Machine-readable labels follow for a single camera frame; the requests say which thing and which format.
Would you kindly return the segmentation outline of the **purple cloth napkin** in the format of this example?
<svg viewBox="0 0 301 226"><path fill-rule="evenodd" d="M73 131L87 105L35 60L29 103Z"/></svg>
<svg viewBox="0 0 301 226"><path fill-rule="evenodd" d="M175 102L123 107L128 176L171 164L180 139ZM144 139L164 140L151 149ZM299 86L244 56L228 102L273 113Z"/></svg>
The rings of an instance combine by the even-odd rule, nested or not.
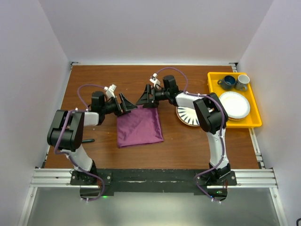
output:
<svg viewBox="0 0 301 226"><path fill-rule="evenodd" d="M157 108L137 109L117 118L118 148L149 145L164 141Z"/></svg>

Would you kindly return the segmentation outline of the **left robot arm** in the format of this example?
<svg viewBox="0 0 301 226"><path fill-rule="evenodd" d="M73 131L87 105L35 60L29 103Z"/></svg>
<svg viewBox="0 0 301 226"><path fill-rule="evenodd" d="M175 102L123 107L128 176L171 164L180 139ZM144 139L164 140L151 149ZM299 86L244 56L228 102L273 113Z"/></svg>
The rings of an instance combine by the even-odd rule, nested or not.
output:
<svg viewBox="0 0 301 226"><path fill-rule="evenodd" d="M137 109L123 94L120 93L119 98L120 103L115 96L107 97L102 91L96 91L91 96L89 109L57 110L48 131L47 142L54 147L55 154L64 154L87 185L103 185L103 180L82 145L84 128L101 125L107 114L122 116Z"/></svg>

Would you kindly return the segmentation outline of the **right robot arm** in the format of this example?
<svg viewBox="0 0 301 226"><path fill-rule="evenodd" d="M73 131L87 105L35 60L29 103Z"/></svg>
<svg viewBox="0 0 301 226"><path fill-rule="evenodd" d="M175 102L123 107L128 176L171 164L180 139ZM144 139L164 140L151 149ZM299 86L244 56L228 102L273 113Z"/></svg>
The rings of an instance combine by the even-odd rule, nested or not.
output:
<svg viewBox="0 0 301 226"><path fill-rule="evenodd" d="M159 101L167 100L176 107L194 110L199 126L207 135L210 148L209 169L196 177L204 177L209 182L220 185L226 180L231 168L225 145L226 123L229 118L218 96L215 93L204 95L179 90L172 75L163 78L163 87L155 77L152 77L150 81L153 85L146 85L136 104L144 108L156 108Z"/></svg>

